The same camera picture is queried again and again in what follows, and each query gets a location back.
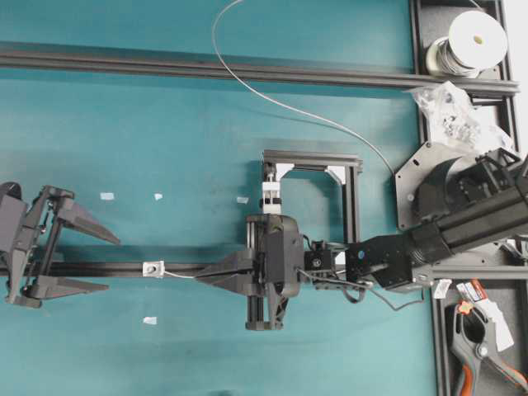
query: gray metal plate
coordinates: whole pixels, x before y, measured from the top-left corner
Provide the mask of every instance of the gray metal plate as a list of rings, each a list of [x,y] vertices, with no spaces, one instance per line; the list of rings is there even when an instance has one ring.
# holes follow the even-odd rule
[[[462,153],[441,143],[425,143],[396,172],[396,203],[398,206],[398,227],[402,231],[420,223],[413,213],[415,191],[432,169],[448,159],[463,157]]]

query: screw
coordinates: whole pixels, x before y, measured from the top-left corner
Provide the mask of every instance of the screw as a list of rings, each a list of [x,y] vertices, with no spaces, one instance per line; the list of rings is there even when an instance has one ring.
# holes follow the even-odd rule
[[[488,355],[488,348],[485,345],[481,345],[478,347],[478,354],[481,356],[487,356]]]

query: teal mat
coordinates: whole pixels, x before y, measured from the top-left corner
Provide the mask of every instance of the teal mat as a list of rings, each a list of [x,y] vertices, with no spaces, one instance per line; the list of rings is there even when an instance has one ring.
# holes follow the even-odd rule
[[[181,3],[9,2],[0,37],[209,53],[208,29],[221,2]],[[320,25],[293,18],[297,2],[247,1],[227,15],[222,46],[235,55],[411,68],[407,2],[307,1],[301,8],[304,17],[316,12]],[[371,40],[360,40],[356,29]],[[319,36],[334,41],[292,44]],[[381,42],[386,50],[373,51]],[[408,94],[254,85],[349,125],[394,167],[417,149]],[[111,247],[65,232],[65,259],[204,261],[240,248],[244,216],[258,211],[263,149],[358,154],[365,161],[361,237],[396,231],[389,173],[368,148],[235,82],[0,70],[0,93],[0,180],[19,181],[26,200],[47,183],[72,189],[123,241]],[[285,214],[311,238],[340,240],[338,187],[326,175],[305,176],[284,180]],[[102,192],[115,200],[101,200]],[[239,196],[249,197],[247,205]],[[5,394],[435,394],[428,304],[393,313],[372,296],[352,306],[338,292],[304,287],[283,331],[247,332],[242,296],[191,280],[94,281],[111,289],[38,311],[0,304]],[[158,325],[144,325],[146,316]]]

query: clear plastic bag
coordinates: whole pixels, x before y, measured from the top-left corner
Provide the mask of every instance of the clear plastic bag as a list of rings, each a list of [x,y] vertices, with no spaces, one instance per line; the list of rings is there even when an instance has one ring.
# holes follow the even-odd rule
[[[514,152],[512,139],[473,107],[468,94],[444,82],[409,91],[429,122],[431,141],[466,153],[503,148]]]

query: white spool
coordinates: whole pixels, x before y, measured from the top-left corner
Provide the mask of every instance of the white spool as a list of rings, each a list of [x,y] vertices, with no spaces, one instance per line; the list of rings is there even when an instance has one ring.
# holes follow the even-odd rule
[[[506,32],[495,19],[481,11],[468,11],[455,18],[448,37],[441,37],[431,45],[426,66],[429,73],[436,76],[476,78],[483,70],[499,64],[507,49]]]

